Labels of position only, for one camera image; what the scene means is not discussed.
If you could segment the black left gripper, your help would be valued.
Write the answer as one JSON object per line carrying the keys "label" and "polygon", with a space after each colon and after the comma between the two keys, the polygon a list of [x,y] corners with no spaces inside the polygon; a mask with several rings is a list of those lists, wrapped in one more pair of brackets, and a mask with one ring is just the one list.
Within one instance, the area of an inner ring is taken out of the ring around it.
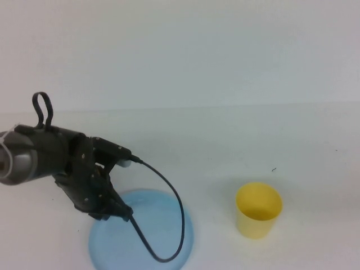
{"label": "black left gripper", "polygon": [[110,181],[115,164],[116,145],[99,137],[58,127],[13,131],[13,183],[51,176],[78,211],[98,221],[133,215]]}

